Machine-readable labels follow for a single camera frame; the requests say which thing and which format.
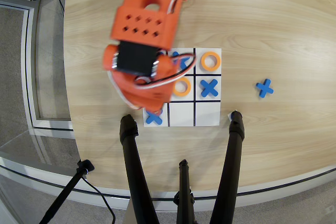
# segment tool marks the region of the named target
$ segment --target tripod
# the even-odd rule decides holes
[[[231,119],[225,162],[210,224],[227,224],[233,220],[245,130],[239,112],[234,111]],[[120,142],[134,213],[138,224],[159,224],[135,143],[135,137],[139,135],[136,124],[131,115],[124,116],[120,124]],[[180,191],[174,197],[174,203],[177,204],[177,224],[197,224],[188,170],[188,162],[184,159],[180,162]]]

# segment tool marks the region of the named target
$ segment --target floor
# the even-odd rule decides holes
[[[0,8],[0,152],[31,161],[76,168],[75,140],[35,137],[28,133],[20,76],[23,15]],[[63,60],[64,17],[59,0],[41,0],[36,36],[36,85],[41,118],[70,119]],[[35,191],[0,175],[5,194],[22,223],[37,223],[54,196]],[[304,193],[249,207],[237,208],[234,223],[336,224],[336,182]],[[124,211],[116,210],[122,223]],[[197,212],[199,223],[209,223],[211,212]],[[176,214],[159,214],[160,223],[176,223]],[[67,200],[51,223],[110,223],[106,208]]]

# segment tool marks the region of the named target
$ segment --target wooden table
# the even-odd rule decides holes
[[[188,0],[174,47],[222,48],[220,126],[144,128],[102,68],[123,0],[66,0],[64,57],[71,120],[97,186],[128,189],[120,119],[131,113],[150,190],[177,191],[187,159],[193,190],[217,189],[229,120],[243,114],[239,185],[300,175],[336,163],[336,0]],[[275,92],[258,97],[257,82]]]

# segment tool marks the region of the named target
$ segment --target metal frame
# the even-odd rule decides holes
[[[25,113],[31,135],[74,138],[72,122],[39,116],[35,78],[35,38],[40,0],[0,0],[0,7],[24,12],[21,37],[21,78]]]
[[[13,157],[0,152],[0,174],[22,185],[57,196],[76,173],[74,169]],[[238,188],[236,207],[254,205],[301,193],[336,179],[336,165],[314,172],[253,186]],[[129,190],[98,187],[112,208],[127,209]],[[154,208],[161,212],[176,212],[173,203],[175,191],[151,192]],[[193,191],[195,211],[209,211],[214,208],[216,190]],[[105,207],[101,197],[85,182],[80,181],[68,199]]]

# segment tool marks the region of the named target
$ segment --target white wire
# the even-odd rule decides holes
[[[187,58],[187,57],[190,58],[190,56],[181,56],[181,57],[176,57],[176,58],[183,59],[183,58]],[[152,85],[148,85],[148,86],[146,86],[146,85],[136,85],[136,88],[137,89],[152,89],[152,88],[156,88],[156,87],[171,83],[173,81],[176,81],[179,78],[182,78],[183,76],[185,76],[188,73],[188,71],[195,66],[195,64],[196,64],[196,60],[194,60],[194,63],[192,63],[187,69],[185,69],[185,71],[182,74],[180,74],[176,77],[173,77],[172,79],[169,79],[169,80],[166,80],[166,81],[161,81],[157,84],[152,84]]]
[[[135,106],[133,103],[131,103],[129,100],[127,100],[127,98],[123,95],[123,93],[121,92],[121,90],[119,89],[118,85],[115,83],[112,73],[111,71],[107,71],[107,75],[109,76],[110,81],[112,82],[114,88],[117,90],[119,96],[121,97],[121,99],[132,109],[134,110],[138,110],[140,109],[140,107]]]
[[[172,12],[172,8],[173,8],[174,3],[175,3],[175,0],[170,1],[169,7],[168,7],[168,10],[167,10],[167,14]]]

